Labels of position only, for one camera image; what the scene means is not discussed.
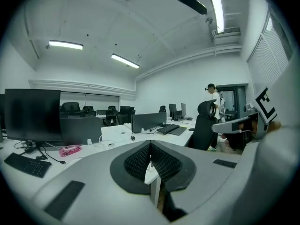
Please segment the air vent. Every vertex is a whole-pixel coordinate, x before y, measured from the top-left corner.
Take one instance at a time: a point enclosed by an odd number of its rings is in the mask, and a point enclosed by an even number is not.
[[[240,43],[240,28],[225,28],[224,32],[212,31],[214,45],[238,44]]]

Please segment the desk divider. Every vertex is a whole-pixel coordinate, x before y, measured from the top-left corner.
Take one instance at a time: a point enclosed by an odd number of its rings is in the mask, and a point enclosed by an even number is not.
[[[132,115],[131,131],[133,133],[141,133],[165,123],[167,123],[166,112]]]

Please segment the white shirt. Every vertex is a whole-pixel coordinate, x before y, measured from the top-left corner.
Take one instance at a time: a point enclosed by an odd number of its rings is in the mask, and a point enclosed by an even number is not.
[[[220,99],[220,95],[217,92],[214,92],[213,94],[209,94],[208,101],[214,100],[214,99],[216,99],[216,101],[214,102],[214,104],[218,105],[218,108],[216,109],[215,118],[218,119],[218,120],[220,120],[220,111],[219,111],[219,108],[220,108],[221,99]]]

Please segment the mesh vent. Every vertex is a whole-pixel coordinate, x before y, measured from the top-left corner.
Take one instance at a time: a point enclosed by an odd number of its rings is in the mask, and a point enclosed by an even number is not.
[[[155,145],[151,146],[151,160],[163,182],[168,181],[182,168],[182,163],[178,159]]]
[[[129,156],[124,162],[124,167],[131,176],[144,182],[149,162],[150,149],[148,145]]]
[[[217,30],[214,30],[215,35],[221,35],[221,34],[233,33],[233,32],[239,32],[240,33],[240,28],[239,27],[225,28],[224,32],[220,32],[220,33],[218,33]]]

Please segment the cap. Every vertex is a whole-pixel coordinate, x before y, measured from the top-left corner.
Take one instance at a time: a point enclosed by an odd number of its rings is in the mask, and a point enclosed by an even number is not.
[[[214,88],[214,87],[215,87],[215,85],[212,83],[208,84],[208,86],[207,86],[207,88]]]

